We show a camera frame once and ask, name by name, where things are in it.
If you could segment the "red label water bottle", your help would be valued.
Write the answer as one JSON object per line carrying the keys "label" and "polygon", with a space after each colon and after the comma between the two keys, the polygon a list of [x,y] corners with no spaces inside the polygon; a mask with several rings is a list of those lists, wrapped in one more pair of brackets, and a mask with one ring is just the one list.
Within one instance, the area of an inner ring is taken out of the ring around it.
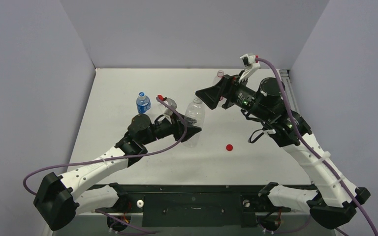
{"label": "red label water bottle", "polygon": [[217,72],[216,76],[215,76],[214,79],[213,79],[213,85],[217,84],[217,83],[221,80],[221,78],[222,78],[223,76],[224,76],[224,71],[219,70],[219,71]]}

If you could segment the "clear plastic bottle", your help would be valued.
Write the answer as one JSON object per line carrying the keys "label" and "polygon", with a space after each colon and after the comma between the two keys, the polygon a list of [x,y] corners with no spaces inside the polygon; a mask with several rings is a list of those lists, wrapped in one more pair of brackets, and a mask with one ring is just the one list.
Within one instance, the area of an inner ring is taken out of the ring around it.
{"label": "clear plastic bottle", "polygon": [[[190,125],[201,128],[204,123],[205,113],[205,104],[199,97],[195,95],[193,97],[192,102],[189,103],[187,106],[185,112],[185,121],[187,121]],[[183,144],[186,147],[193,148],[197,145],[199,137],[200,133],[198,132],[197,134],[189,138],[187,141],[185,141]]]}

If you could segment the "blue label water bottle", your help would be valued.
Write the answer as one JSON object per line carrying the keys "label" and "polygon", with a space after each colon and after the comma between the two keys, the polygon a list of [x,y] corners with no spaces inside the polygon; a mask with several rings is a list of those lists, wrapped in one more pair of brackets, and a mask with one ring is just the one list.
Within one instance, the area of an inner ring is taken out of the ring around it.
{"label": "blue label water bottle", "polygon": [[149,97],[146,95],[145,97],[137,97],[136,99],[136,107],[138,114],[144,114],[151,108],[151,101]]}

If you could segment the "red bottle cap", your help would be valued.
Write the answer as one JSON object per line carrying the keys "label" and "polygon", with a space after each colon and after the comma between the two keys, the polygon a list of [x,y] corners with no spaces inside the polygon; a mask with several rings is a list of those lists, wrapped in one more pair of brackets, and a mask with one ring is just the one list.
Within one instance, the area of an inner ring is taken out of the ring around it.
{"label": "red bottle cap", "polygon": [[232,144],[227,144],[225,148],[226,148],[227,151],[232,151],[233,150],[233,145]]}

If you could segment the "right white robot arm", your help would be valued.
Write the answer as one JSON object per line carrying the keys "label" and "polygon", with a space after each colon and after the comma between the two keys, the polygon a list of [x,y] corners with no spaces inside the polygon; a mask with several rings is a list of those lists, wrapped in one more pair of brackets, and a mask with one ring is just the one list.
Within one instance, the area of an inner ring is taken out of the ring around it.
{"label": "right white robot arm", "polygon": [[291,155],[313,182],[312,190],[296,189],[271,182],[258,194],[264,210],[289,208],[311,215],[321,226],[334,229],[348,223],[370,192],[347,180],[322,150],[310,126],[295,111],[287,111],[284,85],[274,77],[263,79],[258,90],[247,87],[247,79],[225,75],[208,88],[196,91],[208,108],[215,109],[221,98],[223,108],[238,106],[246,119],[262,124],[263,133]]}

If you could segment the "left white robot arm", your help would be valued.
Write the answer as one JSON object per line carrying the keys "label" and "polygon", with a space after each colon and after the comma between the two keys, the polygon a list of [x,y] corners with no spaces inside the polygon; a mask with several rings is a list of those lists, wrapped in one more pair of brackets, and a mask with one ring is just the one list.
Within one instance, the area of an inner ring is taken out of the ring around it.
{"label": "left white robot arm", "polygon": [[99,158],[89,164],[82,163],[73,171],[56,175],[47,174],[37,191],[33,204],[52,231],[69,224],[76,215],[110,207],[122,211],[127,197],[119,192],[119,185],[108,184],[99,189],[92,186],[109,175],[130,167],[148,151],[146,144],[172,135],[177,142],[185,142],[201,132],[201,127],[180,120],[173,114],[152,123],[142,114],[132,118],[124,137]]}

